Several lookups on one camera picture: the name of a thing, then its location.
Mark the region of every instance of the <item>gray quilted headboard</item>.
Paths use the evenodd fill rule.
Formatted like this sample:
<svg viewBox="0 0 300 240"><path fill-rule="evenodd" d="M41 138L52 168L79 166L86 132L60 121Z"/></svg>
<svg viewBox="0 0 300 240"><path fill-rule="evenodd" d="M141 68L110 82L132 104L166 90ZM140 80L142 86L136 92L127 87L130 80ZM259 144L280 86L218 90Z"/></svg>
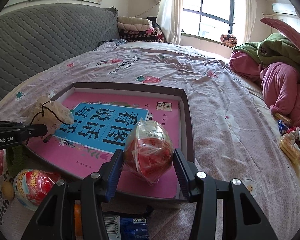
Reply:
<svg viewBox="0 0 300 240"><path fill-rule="evenodd" d="M0 100L50 67L118 39L115 8L43 4L0 16Z"/></svg>

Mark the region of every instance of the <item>red food in plastic bag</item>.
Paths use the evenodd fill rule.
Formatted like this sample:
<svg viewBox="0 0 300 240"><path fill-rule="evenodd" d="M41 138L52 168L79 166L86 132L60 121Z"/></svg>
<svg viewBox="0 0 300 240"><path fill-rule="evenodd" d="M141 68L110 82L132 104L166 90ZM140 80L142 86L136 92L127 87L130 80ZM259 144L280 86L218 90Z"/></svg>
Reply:
<svg viewBox="0 0 300 240"><path fill-rule="evenodd" d="M125 166L153 184L171 168L173 147L168 133L156 121L143 121L128 135L125 144Z"/></svg>

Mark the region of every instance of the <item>pink pillow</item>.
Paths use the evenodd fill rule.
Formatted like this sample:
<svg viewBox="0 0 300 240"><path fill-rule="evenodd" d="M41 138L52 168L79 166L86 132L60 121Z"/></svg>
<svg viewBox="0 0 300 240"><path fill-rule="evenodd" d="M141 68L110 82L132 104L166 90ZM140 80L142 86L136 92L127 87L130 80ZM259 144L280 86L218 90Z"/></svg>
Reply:
<svg viewBox="0 0 300 240"><path fill-rule="evenodd" d="M230 68L238 75L245 77L257 85L261 85L260 67L252 57L242 51L233 51L230 57Z"/></svg>

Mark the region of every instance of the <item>white curtain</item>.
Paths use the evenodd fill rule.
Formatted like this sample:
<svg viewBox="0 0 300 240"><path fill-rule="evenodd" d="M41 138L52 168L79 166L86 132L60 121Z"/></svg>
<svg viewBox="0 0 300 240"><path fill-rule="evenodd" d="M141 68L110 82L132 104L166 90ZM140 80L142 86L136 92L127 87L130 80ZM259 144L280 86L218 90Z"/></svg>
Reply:
<svg viewBox="0 0 300 240"><path fill-rule="evenodd" d="M244 21L244 34L242 43L249 42L250 36L256 21L257 15L257 0L244 0L244 12L245 12L245 21Z"/></svg>
<svg viewBox="0 0 300 240"><path fill-rule="evenodd" d="M182 0L161 0L160 2L157 23L169 43L180 44L182 7Z"/></svg>

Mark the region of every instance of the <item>red snack bag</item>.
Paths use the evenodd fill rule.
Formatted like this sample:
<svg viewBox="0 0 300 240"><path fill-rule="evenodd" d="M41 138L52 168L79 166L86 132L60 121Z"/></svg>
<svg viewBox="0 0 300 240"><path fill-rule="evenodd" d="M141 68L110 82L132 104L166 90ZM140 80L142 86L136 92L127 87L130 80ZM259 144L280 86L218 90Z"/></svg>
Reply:
<svg viewBox="0 0 300 240"><path fill-rule="evenodd" d="M164 128L156 121L140 120L127 137L123 170L154 184L171 168L172 154L172 142Z"/></svg>
<svg viewBox="0 0 300 240"><path fill-rule="evenodd" d="M60 175L39 170L22 170L13 181L13 189L19 202L28 209L36 210Z"/></svg>

